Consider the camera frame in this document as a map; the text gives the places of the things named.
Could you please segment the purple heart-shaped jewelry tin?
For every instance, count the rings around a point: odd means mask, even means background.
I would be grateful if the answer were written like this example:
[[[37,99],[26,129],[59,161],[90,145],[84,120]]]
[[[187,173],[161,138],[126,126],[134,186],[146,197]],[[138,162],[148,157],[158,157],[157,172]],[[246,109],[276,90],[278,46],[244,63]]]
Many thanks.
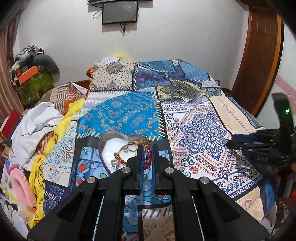
[[[128,159],[137,155],[139,147],[144,148],[142,158],[144,169],[152,164],[152,148],[150,141],[141,135],[125,135],[119,131],[107,131],[102,134],[98,143],[100,159],[107,170],[112,174],[126,166]]]

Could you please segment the patchwork patterned bedspread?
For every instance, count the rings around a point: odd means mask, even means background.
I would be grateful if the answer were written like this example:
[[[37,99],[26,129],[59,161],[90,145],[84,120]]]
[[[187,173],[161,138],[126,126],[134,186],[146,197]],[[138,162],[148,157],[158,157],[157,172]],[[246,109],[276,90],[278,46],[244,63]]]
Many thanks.
[[[49,214],[87,178],[111,176],[98,150],[103,133],[141,135],[158,146],[170,166],[193,179],[209,178],[262,226],[273,222],[275,191],[267,176],[240,150],[233,135],[261,129],[232,99],[222,96],[207,73],[181,60],[101,61],[91,70],[89,98],[72,117],[77,122],[70,173],[60,184],[45,180]],[[126,195],[121,240],[176,240],[171,197],[158,195],[152,164],[144,169],[139,195]]]

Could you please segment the white sliding wardrobe door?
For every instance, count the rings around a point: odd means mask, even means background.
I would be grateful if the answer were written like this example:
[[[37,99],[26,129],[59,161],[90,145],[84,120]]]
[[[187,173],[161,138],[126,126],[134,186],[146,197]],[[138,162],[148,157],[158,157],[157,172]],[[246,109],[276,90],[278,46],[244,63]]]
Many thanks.
[[[278,68],[277,76],[273,87],[270,91],[257,120],[263,127],[279,128],[280,122],[274,109],[273,99],[271,94],[282,92],[288,96],[290,107],[292,109],[292,116],[295,120],[295,65],[296,65],[296,51],[295,51],[295,35],[291,32],[287,25],[284,25],[283,49]]]

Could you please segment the yellow cloth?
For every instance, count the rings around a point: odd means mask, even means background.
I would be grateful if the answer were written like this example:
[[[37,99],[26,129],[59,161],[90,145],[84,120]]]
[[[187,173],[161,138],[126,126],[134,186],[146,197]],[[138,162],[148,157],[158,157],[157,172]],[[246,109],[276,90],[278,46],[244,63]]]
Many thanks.
[[[74,157],[77,122],[72,117],[81,111],[85,99],[77,100],[69,105],[64,117],[58,122],[53,136],[44,147],[44,153],[36,156],[29,175],[30,190],[36,197],[36,213],[28,220],[32,228],[44,216],[45,180],[60,184],[65,173],[70,173]]]

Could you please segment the pink plush slipper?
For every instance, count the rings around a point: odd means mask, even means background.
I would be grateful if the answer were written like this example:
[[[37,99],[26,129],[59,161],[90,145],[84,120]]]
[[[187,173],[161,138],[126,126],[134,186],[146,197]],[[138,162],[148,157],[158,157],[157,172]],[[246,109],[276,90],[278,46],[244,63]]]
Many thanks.
[[[36,207],[36,197],[30,188],[29,181],[17,165],[11,166],[9,175],[13,191],[18,201],[28,207]]]

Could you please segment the wooden wardrobe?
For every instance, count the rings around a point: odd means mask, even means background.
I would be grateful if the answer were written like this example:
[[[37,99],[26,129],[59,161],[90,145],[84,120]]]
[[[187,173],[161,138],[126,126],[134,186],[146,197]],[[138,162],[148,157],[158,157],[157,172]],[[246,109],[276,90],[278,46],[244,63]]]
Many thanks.
[[[257,117],[278,73],[284,24],[266,1],[241,3],[248,7],[247,36],[231,94],[243,108]]]

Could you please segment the white crumpled cloth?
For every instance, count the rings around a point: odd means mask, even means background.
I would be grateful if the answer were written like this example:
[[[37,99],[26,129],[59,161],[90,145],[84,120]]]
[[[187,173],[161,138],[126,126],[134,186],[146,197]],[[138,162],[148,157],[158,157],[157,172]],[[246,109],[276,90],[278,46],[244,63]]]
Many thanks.
[[[19,167],[27,164],[40,140],[53,131],[63,117],[51,102],[29,109],[11,136],[10,163]]]

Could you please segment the striped orange cloth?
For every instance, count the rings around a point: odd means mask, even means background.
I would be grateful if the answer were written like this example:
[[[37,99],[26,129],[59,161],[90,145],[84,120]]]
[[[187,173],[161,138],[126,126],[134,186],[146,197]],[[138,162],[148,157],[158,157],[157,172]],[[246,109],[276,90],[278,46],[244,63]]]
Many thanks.
[[[48,90],[40,102],[51,102],[56,110],[65,115],[71,103],[86,98],[87,94],[88,89],[85,87],[68,82]]]

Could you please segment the red box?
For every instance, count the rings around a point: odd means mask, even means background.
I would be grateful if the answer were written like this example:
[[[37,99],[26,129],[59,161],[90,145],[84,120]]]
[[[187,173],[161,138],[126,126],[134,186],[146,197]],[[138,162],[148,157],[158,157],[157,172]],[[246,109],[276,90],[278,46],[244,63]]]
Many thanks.
[[[21,117],[16,110],[12,110],[10,115],[4,120],[1,125],[1,138],[5,141],[13,134],[16,126],[20,123]]]

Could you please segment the orange box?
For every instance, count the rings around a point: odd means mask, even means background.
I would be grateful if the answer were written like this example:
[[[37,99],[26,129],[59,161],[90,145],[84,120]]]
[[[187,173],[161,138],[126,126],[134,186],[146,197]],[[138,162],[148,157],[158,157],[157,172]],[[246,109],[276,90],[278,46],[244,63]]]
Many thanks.
[[[37,66],[33,66],[32,68],[25,71],[24,73],[22,73],[18,77],[18,81],[19,81],[20,85],[24,84],[26,81],[28,81],[30,78],[32,78],[34,75],[36,75],[38,73],[39,73],[39,71],[38,71]]]

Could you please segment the pile of clothes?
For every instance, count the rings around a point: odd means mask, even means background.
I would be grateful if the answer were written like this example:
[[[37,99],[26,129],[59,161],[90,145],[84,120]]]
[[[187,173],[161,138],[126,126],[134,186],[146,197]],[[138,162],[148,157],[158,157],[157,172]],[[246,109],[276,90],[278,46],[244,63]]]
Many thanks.
[[[10,68],[9,73],[16,72],[18,68],[22,69],[25,66],[29,69],[39,66],[42,70],[45,69],[51,73],[54,83],[60,80],[60,70],[55,61],[44,53],[44,49],[36,45],[27,46],[15,56],[15,63]]]

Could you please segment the striped brown curtain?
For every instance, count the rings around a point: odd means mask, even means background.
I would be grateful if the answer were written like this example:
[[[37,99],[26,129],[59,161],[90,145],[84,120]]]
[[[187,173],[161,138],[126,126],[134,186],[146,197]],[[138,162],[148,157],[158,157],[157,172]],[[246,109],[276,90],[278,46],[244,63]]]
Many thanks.
[[[14,61],[14,44],[19,20],[29,1],[1,1],[1,117],[6,118],[12,110],[23,112],[23,106],[13,89],[9,69]]]

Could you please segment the black wall television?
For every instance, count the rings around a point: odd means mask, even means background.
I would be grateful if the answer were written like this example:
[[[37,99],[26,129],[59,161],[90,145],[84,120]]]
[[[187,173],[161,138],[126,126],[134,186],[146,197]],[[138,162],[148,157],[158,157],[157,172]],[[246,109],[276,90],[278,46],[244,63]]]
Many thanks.
[[[87,0],[86,3],[88,5],[95,5],[95,4],[111,3],[116,1],[133,1],[133,0]]]

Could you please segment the small black wall monitor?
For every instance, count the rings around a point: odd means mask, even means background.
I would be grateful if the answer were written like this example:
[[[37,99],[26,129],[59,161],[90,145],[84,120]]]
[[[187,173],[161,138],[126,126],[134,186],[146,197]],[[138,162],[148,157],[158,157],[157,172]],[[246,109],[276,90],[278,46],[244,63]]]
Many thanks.
[[[102,24],[136,23],[138,1],[114,1],[102,5]]]

